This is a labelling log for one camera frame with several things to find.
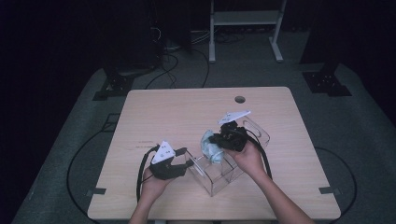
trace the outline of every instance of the forearm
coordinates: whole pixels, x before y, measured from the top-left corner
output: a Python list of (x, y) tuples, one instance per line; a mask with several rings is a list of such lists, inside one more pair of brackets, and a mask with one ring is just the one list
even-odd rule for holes
[(142, 197), (137, 203), (136, 209), (134, 210), (128, 224), (146, 224), (149, 217), (149, 210), (154, 202), (155, 200)]
[(279, 223), (314, 223), (264, 172), (252, 176), (271, 205)]

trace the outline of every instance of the human hand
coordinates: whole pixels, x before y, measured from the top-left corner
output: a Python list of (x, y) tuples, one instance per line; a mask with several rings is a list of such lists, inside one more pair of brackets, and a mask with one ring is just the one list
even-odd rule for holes
[(165, 191), (166, 186), (174, 179), (162, 180), (155, 177), (149, 168), (143, 173), (141, 199), (157, 200)]
[(247, 141), (241, 152), (225, 149), (224, 151), (233, 157), (238, 167), (250, 177), (254, 178), (254, 176), (265, 173), (262, 154), (252, 142)]

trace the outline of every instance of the wooden table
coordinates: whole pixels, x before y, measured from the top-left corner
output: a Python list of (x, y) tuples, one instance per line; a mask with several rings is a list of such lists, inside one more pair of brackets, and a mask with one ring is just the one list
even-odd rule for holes
[[(246, 101), (238, 104), (236, 96)], [(333, 219), (340, 209), (333, 194), (319, 188), (329, 182), (290, 90), (285, 87), (130, 91), (120, 115), (97, 188), (88, 210), (94, 219), (128, 219), (136, 207), (135, 187), (143, 155), (162, 140), (174, 149), (202, 155), (207, 130), (219, 132), (226, 112), (251, 110), (249, 117), (271, 136), (266, 149), (273, 178), (314, 219)], [(149, 219), (276, 219), (257, 185), (240, 175), (214, 197), (188, 171), (168, 185), (150, 210)]]

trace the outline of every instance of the dark background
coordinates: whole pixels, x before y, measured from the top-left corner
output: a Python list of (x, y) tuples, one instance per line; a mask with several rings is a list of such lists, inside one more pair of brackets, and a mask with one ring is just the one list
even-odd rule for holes
[[(14, 217), (83, 87), (104, 60), (153, 64), (161, 51), (148, 41), (150, 25), (188, 48), (189, 30), (208, 28), (209, 2), (0, 1), (1, 221)], [(278, 6), (270, 1), (216, 2), (218, 10)], [(120, 18), (122, 9), (134, 16)], [(301, 63), (323, 63), (335, 52), (396, 123), (395, 9), (394, 1), (289, 0), (282, 29), (311, 28)]]

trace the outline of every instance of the person's arm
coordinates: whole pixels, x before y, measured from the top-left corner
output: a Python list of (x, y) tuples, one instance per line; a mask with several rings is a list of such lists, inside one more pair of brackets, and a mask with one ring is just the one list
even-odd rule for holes
[(136, 209), (129, 220), (129, 224), (146, 224), (149, 210), (155, 201), (163, 194), (166, 186), (173, 180), (161, 180), (152, 176), (149, 168), (145, 170), (143, 178), (146, 179), (142, 185), (142, 193)]
[(242, 152), (226, 150), (264, 193), (279, 223), (315, 223), (265, 173), (260, 151), (247, 141)]

